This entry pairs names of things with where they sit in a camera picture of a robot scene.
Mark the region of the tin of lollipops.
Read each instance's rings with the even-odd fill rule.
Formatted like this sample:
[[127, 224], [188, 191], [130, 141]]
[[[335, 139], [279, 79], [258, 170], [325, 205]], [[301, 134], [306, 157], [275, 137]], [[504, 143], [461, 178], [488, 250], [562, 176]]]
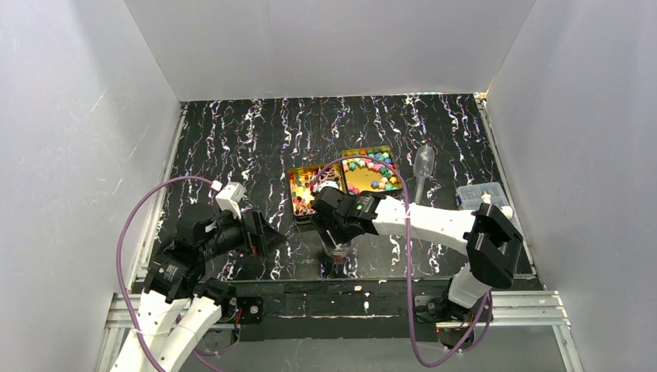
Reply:
[[324, 164], [292, 168], [288, 171], [288, 180], [291, 193], [293, 220], [298, 225], [308, 224], [315, 210], [311, 203], [315, 198], [315, 187], [325, 181], [331, 181], [341, 191], [346, 190], [344, 173], [338, 164], [332, 165], [316, 180], [318, 172]]

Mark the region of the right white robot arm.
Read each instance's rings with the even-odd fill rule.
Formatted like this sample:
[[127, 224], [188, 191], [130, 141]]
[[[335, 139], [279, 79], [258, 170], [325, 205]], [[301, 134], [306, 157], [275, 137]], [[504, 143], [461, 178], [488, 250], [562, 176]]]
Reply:
[[446, 246], [466, 256], [454, 276], [448, 301], [472, 308], [490, 289], [508, 289], [514, 276], [523, 236], [511, 221], [514, 210], [499, 207], [488, 194], [476, 210], [447, 210], [407, 203], [364, 191], [348, 195], [324, 187], [311, 203], [312, 223], [327, 247], [338, 247], [357, 236], [404, 236]]

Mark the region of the clear round jar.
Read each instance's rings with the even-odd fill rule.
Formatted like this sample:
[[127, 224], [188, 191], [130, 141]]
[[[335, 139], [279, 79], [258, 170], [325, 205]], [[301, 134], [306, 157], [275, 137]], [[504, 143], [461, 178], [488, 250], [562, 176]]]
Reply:
[[352, 243], [324, 245], [323, 257], [334, 264], [342, 264], [353, 251]]

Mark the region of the tin of star candies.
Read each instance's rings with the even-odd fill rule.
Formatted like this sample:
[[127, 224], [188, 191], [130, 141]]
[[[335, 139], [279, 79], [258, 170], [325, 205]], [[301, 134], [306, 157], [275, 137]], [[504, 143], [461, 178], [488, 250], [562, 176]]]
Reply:
[[353, 156], [342, 162], [347, 193], [357, 195], [363, 191], [380, 192], [396, 196], [401, 193], [400, 178], [383, 165], [399, 170], [392, 148], [388, 145], [343, 150], [342, 157]]

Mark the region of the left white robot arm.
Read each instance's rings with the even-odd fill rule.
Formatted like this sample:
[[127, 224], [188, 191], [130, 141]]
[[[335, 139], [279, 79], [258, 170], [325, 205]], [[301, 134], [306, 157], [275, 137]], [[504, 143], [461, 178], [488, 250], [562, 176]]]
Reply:
[[139, 305], [126, 303], [132, 331], [111, 369], [180, 370], [211, 326], [242, 312], [236, 288], [208, 278], [207, 263], [230, 252], [264, 258], [285, 240], [255, 209], [184, 213], [149, 263]]

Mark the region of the clear plastic scoop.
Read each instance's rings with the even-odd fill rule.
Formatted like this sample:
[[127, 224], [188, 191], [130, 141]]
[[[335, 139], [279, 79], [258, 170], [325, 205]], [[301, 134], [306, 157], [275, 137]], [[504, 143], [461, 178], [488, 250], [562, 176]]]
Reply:
[[420, 146], [415, 154], [413, 173], [416, 180], [414, 203], [420, 205], [423, 198], [425, 183], [433, 174], [435, 166], [435, 151], [428, 145]]

